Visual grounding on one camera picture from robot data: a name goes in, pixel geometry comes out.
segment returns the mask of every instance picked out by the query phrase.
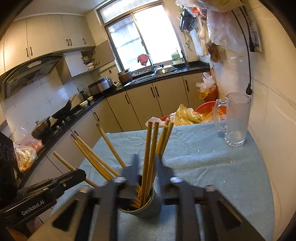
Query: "glass mug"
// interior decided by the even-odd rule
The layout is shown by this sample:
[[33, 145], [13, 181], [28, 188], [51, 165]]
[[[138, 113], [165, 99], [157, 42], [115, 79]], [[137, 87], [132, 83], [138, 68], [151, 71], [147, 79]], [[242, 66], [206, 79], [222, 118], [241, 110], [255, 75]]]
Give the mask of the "glass mug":
[[[225, 126], [221, 126], [217, 117], [220, 106], [225, 106], [227, 109]], [[225, 132], [224, 139], [228, 145], [233, 147], [243, 145], [248, 130], [250, 109], [251, 98], [242, 93], [229, 93], [225, 101], [216, 100], [213, 120], [218, 130]]]

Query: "table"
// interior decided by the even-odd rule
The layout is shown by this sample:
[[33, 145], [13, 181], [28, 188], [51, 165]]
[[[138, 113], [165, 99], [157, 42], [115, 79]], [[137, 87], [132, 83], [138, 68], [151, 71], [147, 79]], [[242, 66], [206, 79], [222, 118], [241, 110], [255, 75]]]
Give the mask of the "table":
[[[132, 155], [138, 153], [142, 169], [146, 130], [107, 136], [126, 165], [131, 164]], [[122, 171], [103, 138], [93, 150], [117, 172]], [[218, 132], [213, 123], [176, 126], [163, 160], [165, 165], [174, 169], [176, 176], [192, 185], [215, 185], [266, 241], [273, 240], [274, 203], [271, 184], [263, 159], [249, 132], [245, 143], [234, 148], [225, 143], [224, 133]], [[80, 168], [95, 183], [106, 183], [86, 159]], [[87, 183], [67, 190], [53, 212], [73, 196], [81, 185]], [[157, 179], [154, 187], [160, 193]], [[119, 211], [118, 240], [175, 240], [175, 223], [174, 206], [163, 206], [160, 216], [150, 220], [141, 220]]]

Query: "red cloth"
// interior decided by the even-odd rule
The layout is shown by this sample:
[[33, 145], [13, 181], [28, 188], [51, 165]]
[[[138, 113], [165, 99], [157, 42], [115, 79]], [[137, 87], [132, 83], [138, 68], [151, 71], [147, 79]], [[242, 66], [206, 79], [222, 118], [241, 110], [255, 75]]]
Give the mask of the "red cloth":
[[138, 62], [141, 63], [141, 65], [146, 66], [149, 59], [149, 55], [147, 54], [141, 54], [138, 56]]

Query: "screw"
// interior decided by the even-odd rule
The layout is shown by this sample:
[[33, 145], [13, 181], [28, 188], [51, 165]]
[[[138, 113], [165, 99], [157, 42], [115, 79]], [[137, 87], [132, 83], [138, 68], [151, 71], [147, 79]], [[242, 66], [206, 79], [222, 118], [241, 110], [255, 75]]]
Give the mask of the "screw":
[[114, 179], [115, 183], [124, 183], [126, 181], [126, 179], [124, 177], [116, 177]]
[[216, 189], [215, 189], [214, 185], [207, 185], [207, 186], [205, 186], [205, 190], [207, 192], [214, 192]]
[[171, 178], [170, 178], [170, 181], [171, 181], [172, 183], [181, 183], [181, 182], [183, 182], [183, 179], [178, 178], [178, 177], [171, 177]]

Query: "bowl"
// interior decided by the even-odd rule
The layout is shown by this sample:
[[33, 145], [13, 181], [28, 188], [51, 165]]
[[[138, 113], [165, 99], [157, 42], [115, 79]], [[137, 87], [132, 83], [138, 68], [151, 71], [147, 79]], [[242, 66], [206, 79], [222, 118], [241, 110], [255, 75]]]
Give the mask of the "bowl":
[[89, 98], [87, 98], [87, 100], [90, 102], [90, 101], [93, 101], [94, 100], [94, 97], [93, 96], [90, 96]]
[[85, 106], [87, 106], [87, 100], [81, 102], [81, 103], [79, 104], [79, 106], [80, 106], [80, 107], [85, 107]]

